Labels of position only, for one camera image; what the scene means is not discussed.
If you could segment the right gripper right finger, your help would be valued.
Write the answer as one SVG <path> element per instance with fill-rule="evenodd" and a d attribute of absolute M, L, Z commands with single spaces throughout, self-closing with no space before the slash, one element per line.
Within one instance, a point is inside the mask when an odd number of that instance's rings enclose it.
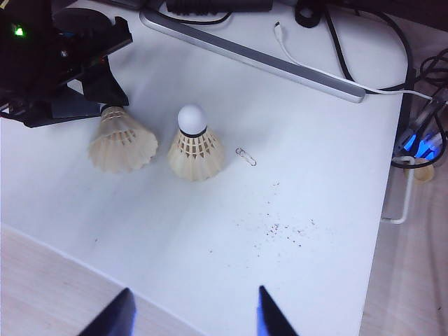
<path fill-rule="evenodd" d="M 258 289 L 257 336 L 298 336 L 264 286 Z"/>

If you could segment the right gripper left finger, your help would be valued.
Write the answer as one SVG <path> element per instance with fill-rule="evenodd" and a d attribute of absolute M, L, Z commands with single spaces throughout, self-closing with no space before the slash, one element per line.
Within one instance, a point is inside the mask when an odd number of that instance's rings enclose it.
<path fill-rule="evenodd" d="M 125 288 L 82 330 L 82 336 L 130 336 L 134 322 L 134 294 Z"/>

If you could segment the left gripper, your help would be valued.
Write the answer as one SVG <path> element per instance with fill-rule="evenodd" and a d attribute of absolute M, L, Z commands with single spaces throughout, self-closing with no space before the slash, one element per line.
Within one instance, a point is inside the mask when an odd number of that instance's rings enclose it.
<path fill-rule="evenodd" d="M 1 18 L 1 117 L 30 128 L 99 117 L 104 106 L 128 106 L 109 55 L 129 45 L 127 21 L 99 29 L 38 29 Z"/>

